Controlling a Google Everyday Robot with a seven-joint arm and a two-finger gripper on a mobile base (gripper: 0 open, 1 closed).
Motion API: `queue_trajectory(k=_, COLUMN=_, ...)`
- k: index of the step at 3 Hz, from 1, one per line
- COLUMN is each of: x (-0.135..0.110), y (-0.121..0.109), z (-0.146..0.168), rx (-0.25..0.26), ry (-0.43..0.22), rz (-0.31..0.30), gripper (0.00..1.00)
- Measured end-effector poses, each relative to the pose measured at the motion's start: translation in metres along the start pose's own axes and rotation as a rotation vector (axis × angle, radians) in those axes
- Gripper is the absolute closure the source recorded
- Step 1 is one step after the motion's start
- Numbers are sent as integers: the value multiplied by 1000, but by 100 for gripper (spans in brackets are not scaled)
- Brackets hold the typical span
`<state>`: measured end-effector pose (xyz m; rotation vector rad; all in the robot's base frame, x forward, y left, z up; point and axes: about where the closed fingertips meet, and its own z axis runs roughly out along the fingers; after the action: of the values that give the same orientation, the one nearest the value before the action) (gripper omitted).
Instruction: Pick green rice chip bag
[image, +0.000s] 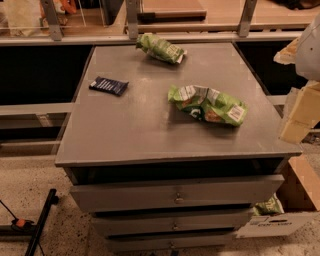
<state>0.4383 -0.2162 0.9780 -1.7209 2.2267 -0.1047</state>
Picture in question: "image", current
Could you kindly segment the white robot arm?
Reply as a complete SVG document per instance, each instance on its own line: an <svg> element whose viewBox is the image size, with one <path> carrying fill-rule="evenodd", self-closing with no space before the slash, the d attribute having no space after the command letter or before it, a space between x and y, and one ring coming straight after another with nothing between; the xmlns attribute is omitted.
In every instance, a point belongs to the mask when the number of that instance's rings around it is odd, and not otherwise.
<svg viewBox="0 0 320 256"><path fill-rule="evenodd" d="M301 34L295 66L298 75L308 80L320 81L320 14Z"/></svg>

